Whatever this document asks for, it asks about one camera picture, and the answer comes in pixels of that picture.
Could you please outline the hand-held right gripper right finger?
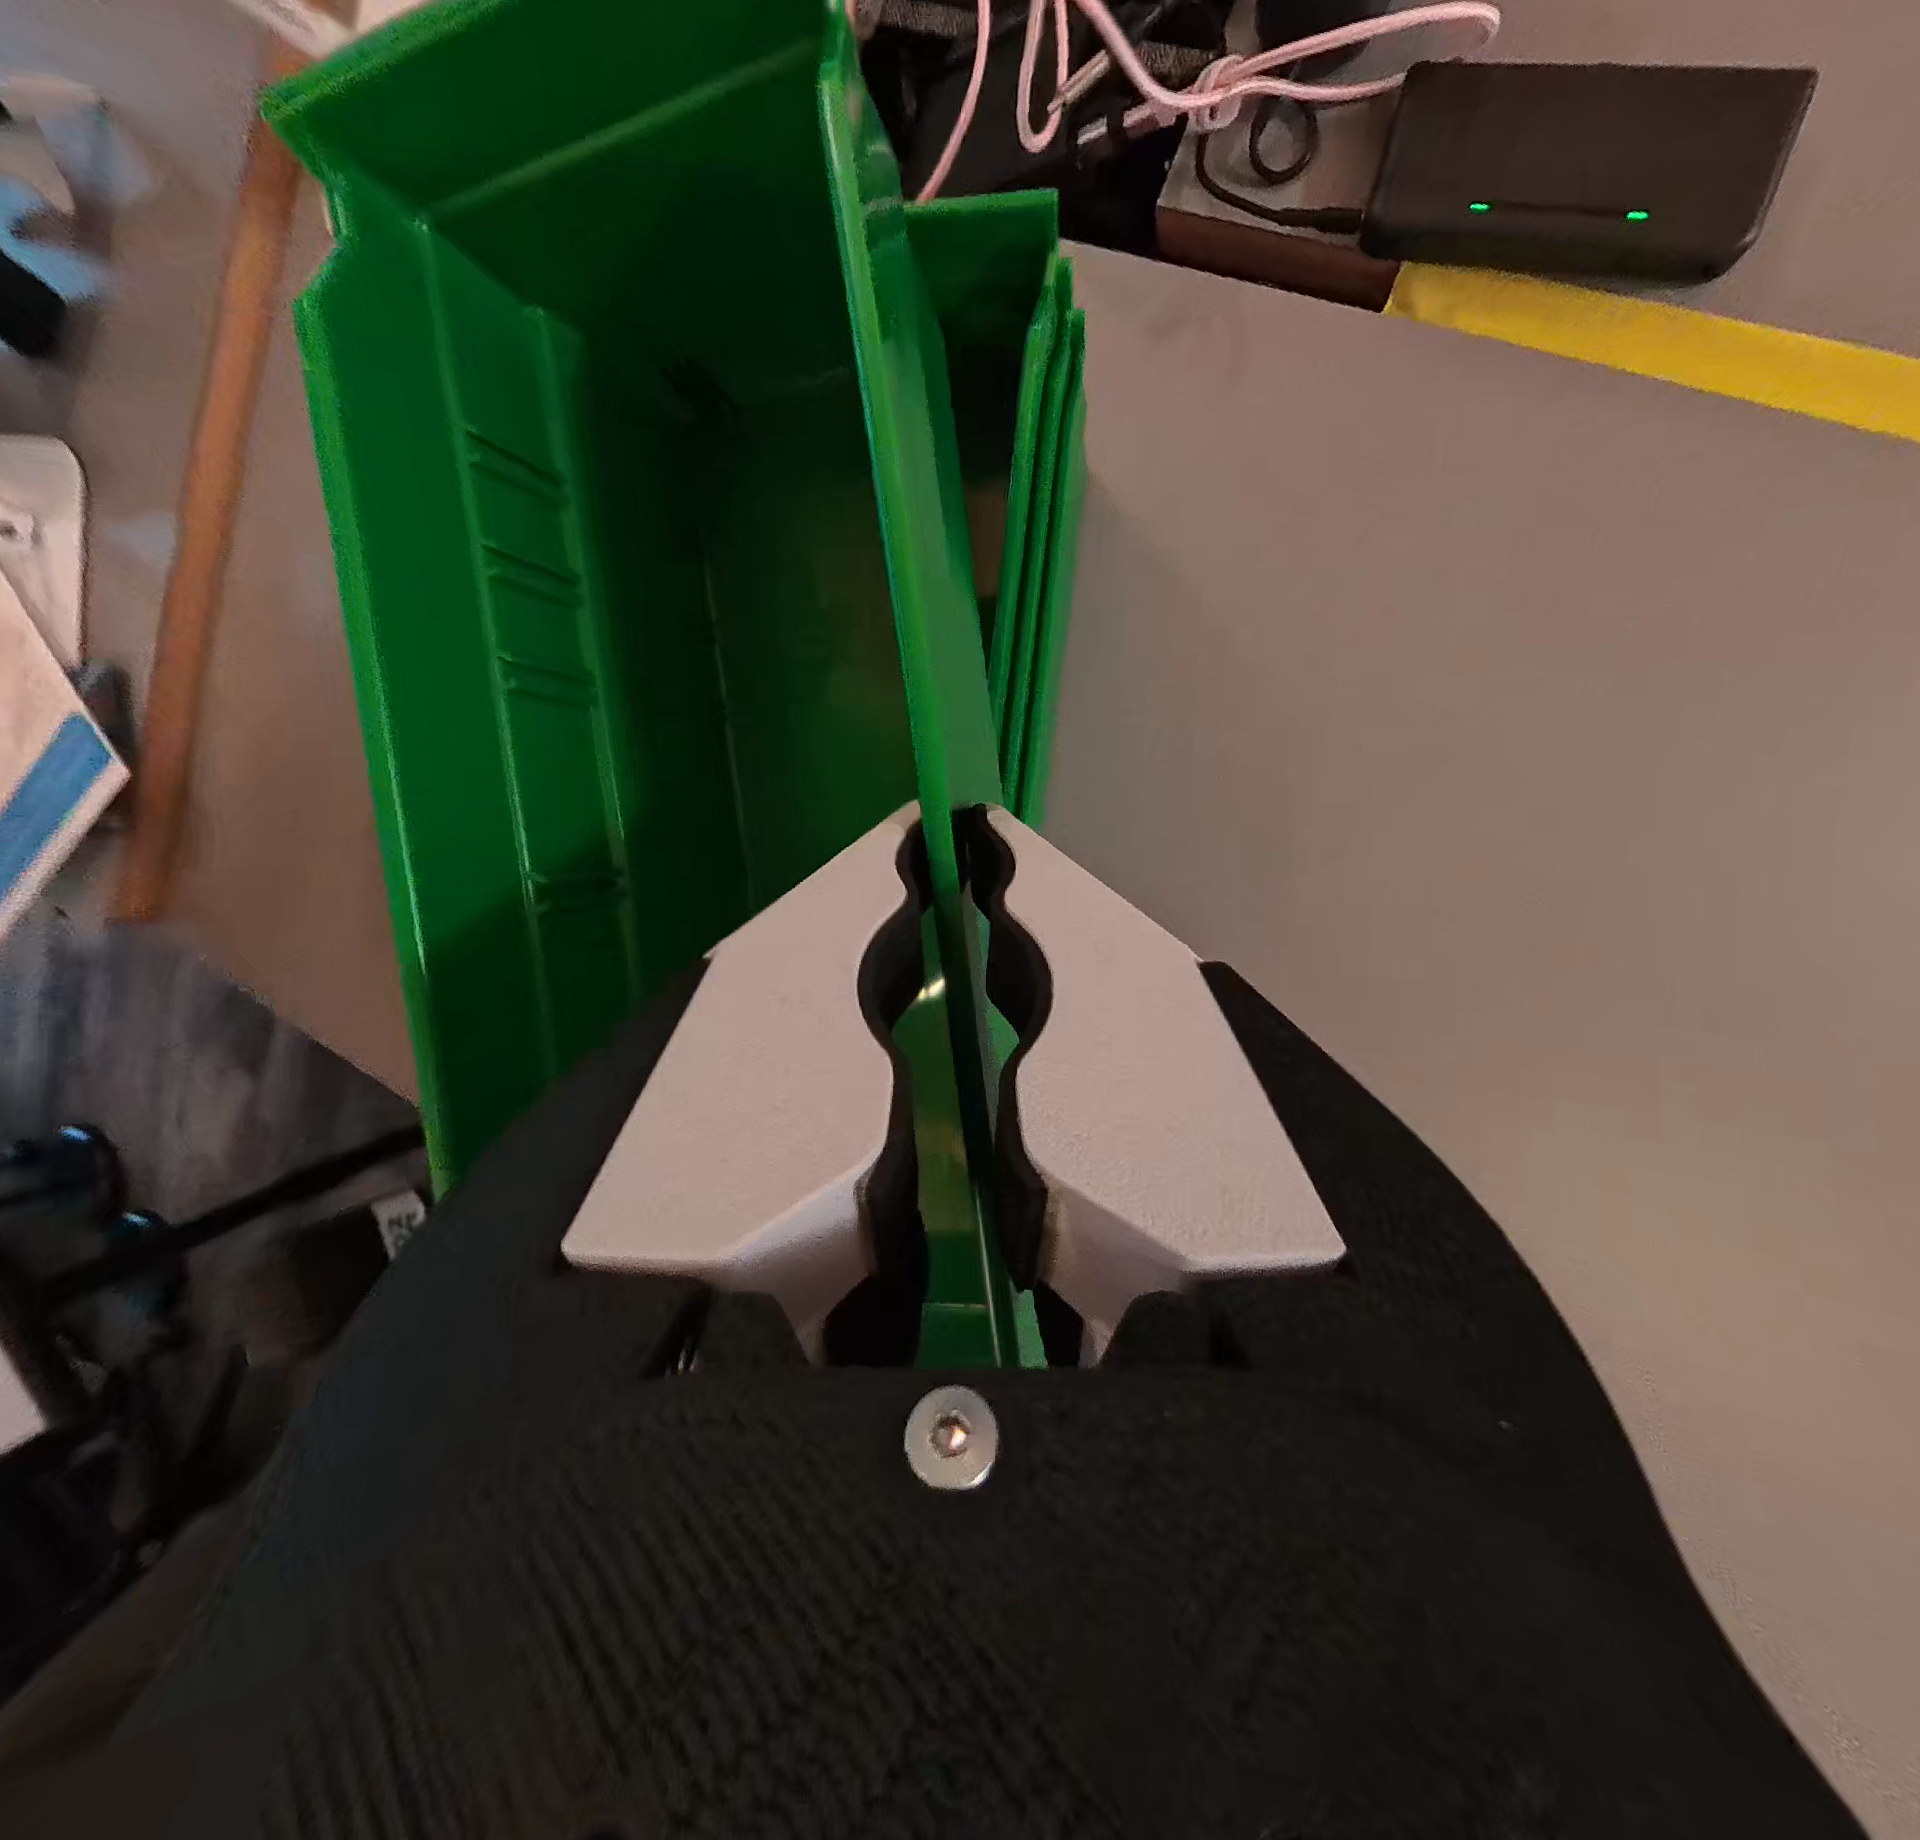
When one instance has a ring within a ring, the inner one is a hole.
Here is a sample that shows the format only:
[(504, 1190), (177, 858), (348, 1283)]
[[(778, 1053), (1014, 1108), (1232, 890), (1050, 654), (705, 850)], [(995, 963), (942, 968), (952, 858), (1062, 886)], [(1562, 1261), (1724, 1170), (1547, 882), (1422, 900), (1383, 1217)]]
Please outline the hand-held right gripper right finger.
[(1200, 954), (1006, 809), (969, 809), (995, 1231), (1061, 1365), (1150, 1295), (1334, 1268), (1347, 1242)]

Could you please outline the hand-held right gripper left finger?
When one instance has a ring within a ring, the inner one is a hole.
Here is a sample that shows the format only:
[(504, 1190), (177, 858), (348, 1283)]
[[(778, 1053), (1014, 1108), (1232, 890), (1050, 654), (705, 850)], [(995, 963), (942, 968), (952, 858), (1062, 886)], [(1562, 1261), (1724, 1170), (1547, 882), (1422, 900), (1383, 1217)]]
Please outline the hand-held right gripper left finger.
[(559, 1251), (778, 1299), (811, 1355), (915, 1358), (930, 1276), (914, 1069), (915, 803), (719, 940)]

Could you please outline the black chair base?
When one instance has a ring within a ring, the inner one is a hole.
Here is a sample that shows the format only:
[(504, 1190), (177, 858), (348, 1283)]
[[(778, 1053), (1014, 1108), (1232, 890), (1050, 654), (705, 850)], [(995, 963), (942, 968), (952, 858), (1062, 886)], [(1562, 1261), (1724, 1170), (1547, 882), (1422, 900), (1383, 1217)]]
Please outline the black chair base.
[(3, 1703), (266, 1463), (428, 1217), (418, 1121), (169, 1220), (108, 1132), (3, 1151)]

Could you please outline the blue white card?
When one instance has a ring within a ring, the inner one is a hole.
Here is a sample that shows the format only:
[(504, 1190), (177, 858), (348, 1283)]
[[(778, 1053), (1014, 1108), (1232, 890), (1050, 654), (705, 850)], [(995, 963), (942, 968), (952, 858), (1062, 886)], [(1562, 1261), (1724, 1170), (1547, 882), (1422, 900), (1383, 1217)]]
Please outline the blue white card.
[(3, 578), (3, 934), (128, 779), (122, 753)]

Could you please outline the wood-edged grey table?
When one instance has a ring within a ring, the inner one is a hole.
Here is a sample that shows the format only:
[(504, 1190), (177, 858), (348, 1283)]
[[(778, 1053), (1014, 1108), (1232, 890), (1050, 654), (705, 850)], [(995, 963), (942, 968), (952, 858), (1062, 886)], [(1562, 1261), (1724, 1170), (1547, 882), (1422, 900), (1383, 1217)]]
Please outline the wood-edged grey table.
[(281, 314), (299, 178), (295, 153), (258, 119), (248, 126), (211, 346), (182, 475), (177, 547), (159, 615), (112, 922), (156, 922), (177, 868), (203, 670), (244, 499), (251, 417)]

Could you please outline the yellow tape line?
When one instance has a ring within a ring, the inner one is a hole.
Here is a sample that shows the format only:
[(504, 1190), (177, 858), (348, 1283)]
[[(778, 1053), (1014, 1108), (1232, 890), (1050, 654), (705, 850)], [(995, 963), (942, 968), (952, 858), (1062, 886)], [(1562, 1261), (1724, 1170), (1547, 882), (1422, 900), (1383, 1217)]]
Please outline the yellow tape line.
[(1918, 359), (1525, 273), (1405, 263), (1388, 317), (1772, 413), (1918, 441)]

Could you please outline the black power bank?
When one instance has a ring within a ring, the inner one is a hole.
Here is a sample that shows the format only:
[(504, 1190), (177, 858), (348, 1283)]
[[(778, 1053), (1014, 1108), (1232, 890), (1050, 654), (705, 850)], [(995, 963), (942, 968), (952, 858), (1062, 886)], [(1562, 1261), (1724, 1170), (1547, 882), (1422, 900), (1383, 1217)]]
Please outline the black power bank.
[(1703, 284), (1757, 242), (1815, 68), (1419, 61), (1361, 250), (1511, 273)]

